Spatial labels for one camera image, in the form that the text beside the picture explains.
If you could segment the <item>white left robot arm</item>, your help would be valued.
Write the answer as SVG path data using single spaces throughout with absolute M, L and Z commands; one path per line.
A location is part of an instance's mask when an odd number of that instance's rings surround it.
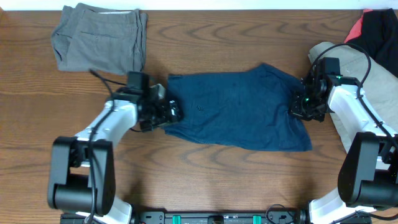
M 175 124 L 182 112 L 150 76 L 128 72 L 127 82 L 109 91 L 102 112 L 73 137 L 52 145 L 47 190 L 50 208 L 72 213 L 77 223 L 132 223 L 133 207 L 116 196 L 113 150 L 123 136 Z

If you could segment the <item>khaki beige shorts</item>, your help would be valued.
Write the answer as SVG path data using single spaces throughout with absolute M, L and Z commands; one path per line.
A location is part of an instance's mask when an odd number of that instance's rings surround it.
M 309 50 L 313 62 L 319 55 L 340 60 L 340 73 L 344 77 L 355 77 L 361 81 L 368 69 L 368 61 L 362 52 L 347 46 L 331 48 L 331 42 L 322 42 Z M 365 96 L 380 116 L 383 126 L 397 131 L 397 77 L 383 66 L 371 60 L 371 69 L 363 84 Z

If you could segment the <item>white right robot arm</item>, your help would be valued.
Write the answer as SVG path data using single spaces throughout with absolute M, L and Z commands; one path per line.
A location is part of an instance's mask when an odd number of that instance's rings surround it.
M 355 77 L 340 73 L 338 58 L 315 61 L 294 93 L 289 114 L 322 122 L 327 113 L 343 123 L 351 146 L 336 189 L 312 200 L 305 223 L 370 223 L 377 210 L 397 207 L 397 131 L 383 124 Z

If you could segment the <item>navy blue shorts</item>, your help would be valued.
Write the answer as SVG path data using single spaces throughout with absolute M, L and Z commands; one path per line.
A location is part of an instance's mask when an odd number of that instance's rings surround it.
M 301 82 L 267 64 L 233 73 L 170 75 L 167 95 L 182 120 L 164 131 L 198 144 L 254 151 L 304 152 L 312 143 L 289 103 Z

